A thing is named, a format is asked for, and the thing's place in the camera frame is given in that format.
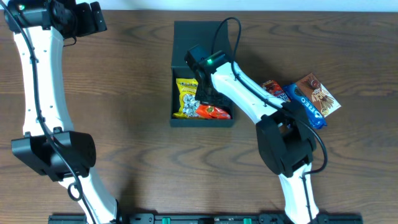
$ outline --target oreo logo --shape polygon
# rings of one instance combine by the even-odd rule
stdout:
[[[304,97],[301,97],[301,102],[315,115],[316,118],[322,118],[322,114],[319,113],[319,111],[313,105],[311,105],[307,100],[305,100]]]

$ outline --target black mounting rail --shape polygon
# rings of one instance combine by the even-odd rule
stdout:
[[[137,213],[130,215],[122,224],[291,224],[284,213],[260,215],[153,215]],[[363,224],[361,215],[319,214],[313,224]],[[49,224],[86,224],[85,215],[49,216]]]

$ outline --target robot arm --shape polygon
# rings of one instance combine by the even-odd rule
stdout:
[[[74,132],[69,117],[62,77],[62,50],[64,39],[81,37],[106,30],[100,5],[97,2],[76,5],[75,1],[9,1],[8,8],[27,34],[37,59],[37,82],[40,109],[47,132],[52,135],[64,157],[77,171],[84,198],[96,223],[110,223],[117,219],[116,199],[106,190],[98,176],[95,164],[95,145],[89,134]],[[10,30],[14,32],[22,62],[25,89],[25,138],[12,141],[16,157],[40,175],[48,175],[68,188],[74,183],[65,164],[45,142],[38,122],[32,62],[27,44],[14,21],[5,14]],[[78,197],[77,189],[71,193]],[[78,203],[86,213],[87,222],[93,223],[82,200]]]
[[[268,99],[273,105],[307,120],[302,106],[295,102],[285,103],[272,96],[234,63],[235,71],[240,76],[238,80],[231,69],[228,56],[223,52],[208,55],[200,46],[195,46],[188,51],[185,60],[198,80],[196,100],[204,104],[223,106],[224,98],[228,97],[251,118],[257,129],[260,155],[268,168],[279,176],[285,196],[286,215],[294,223],[309,223],[311,220],[303,181],[306,181],[313,218],[319,210],[313,199],[310,178],[308,176],[303,180],[302,176],[311,169],[315,140],[303,126],[290,123],[283,114],[267,106],[245,86],[250,86],[257,95]],[[283,124],[290,126],[288,133],[280,133],[278,127]]]

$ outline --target red snack bag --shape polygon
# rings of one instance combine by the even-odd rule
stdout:
[[[289,97],[287,97],[286,93],[275,80],[269,80],[268,82],[262,84],[261,87],[273,96],[276,96],[285,102],[290,102]]]
[[[200,105],[196,112],[206,119],[231,119],[231,115],[225,110],[215,106]]]

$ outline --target oreo package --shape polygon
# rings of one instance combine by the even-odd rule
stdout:
[[[318,109],[311,103],[311,101],[304,95],[304,93],[293,83],[283,87],[283,90],[290,97],[291,100],[299,101],[307,112],[308,120],[313,128],[321,129],[326,126],[326,121]]]

